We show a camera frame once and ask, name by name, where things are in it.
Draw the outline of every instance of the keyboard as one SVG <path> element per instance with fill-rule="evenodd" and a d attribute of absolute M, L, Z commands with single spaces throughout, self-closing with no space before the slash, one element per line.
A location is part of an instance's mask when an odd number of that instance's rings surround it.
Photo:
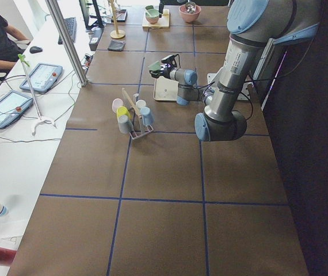
<path fill-rule="evenodd" d="M 77 30 L 77 21 L 75 17 L 65 18 L 64 23 L 66 23 L 66 27 L 70 37 L 74 43 L 76 40 L 76 30 Z M 62 38 L 59 36 L 58 44 L 63 44 Z"/>

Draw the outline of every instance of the brown table surface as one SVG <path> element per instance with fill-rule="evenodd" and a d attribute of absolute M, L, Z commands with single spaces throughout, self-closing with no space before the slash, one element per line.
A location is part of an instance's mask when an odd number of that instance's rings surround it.
<path fill-rule="evenodd" d="M 169 29 L 144 30 L 143 7 L 105 28 L 8 276 L 307 275 L 262 111 L 237 141 L 200 143 L 203 103 L 156 102 L 147 66 L 179 53 L 199 85 L 224 62 L 227 7 L 203 7 L 193 24 L 169 6 Z M 139 93 L 151 133 L 119 132 L 113 99 Z M 236 109 L 246 117 L 247 102 Z"/>

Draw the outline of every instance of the blue tablet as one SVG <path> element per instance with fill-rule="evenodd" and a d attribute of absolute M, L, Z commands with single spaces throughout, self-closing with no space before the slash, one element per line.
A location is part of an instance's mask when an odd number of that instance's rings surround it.
<path fill-rule="evenodd" d="M 0 99 L 0 129 L 21 118 L 22 114 L 33 104 L 31 97 L 16 91 L 10 91 Z"/>
<path fill-rule="evenodd" d="M 39 63 L 29 74 L 32 88 L 35 92 L 44 94 L 53 86 L 62 74 L 63 67 L 47 63 Z M 27 79 L 25 79 L 20 89 L 30 91 Z"/>

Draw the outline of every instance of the white table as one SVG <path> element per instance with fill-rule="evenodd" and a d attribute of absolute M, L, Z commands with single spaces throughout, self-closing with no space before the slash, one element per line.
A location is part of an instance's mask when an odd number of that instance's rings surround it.
<path fill-rule="evenodd" d="M 82 60 L 86 53 L 91 55 L 92 52 L 89 49 L 89 38 L 85 32 L 82 18 L 79 15 L 76 17 L 78 30 L 74 45 L 80 60 Z M 60 82 L 73 70 L 73 67 L 64 46 L 58 45 L 58 37 L 56 26 L 52 18 L 48 17 L 47 22 L 26 49 L 24 55 L 30 64 L 29 71 L 39 62 L 63 66 L 63 74 L 58 79 Z M 42 47 L 43 52 L 29 53 L 28 49 L 34 45 Z M 24 75 L 20 62 L 17 62 L 7 77 L 15 75 Z M 9 84 L 13 90 L 21 91 L 19 85 L 23 80 L 24 78 L 11 79 Z M 78 78 L 70 74 L 48 93 L 39 96 L 37 103 L 42 115 L 54 119 L 62 115 L 74 103 L 72 98 L 77 99 L 80 88 L 77 83 Z M 9 90 L 8 85 L 2 84 L 0 86 L 0 98 Z M 18 248 L 71 111 L 72 108 L 56 121 L 56 128 L 48 124 L 38 125 L 35 136 L 31 134 L 31 126 L 35 121 L 32 118 L 22 118 L 14 125 L 0 131 L 0 137 L 14 141 L 55 139 L 32 143 L 11 143 L 0 139 L 0 202 L 9 209 L 6 216 L 0 217 L 0 247 Z M 24 115 L 37 117 L 35 106 L 32 106 Z M 7 236 L 16 237 L 9 240 Z M 0 276 L 6 275 L 8 269 L 8 267 L 0 266 Z"/>

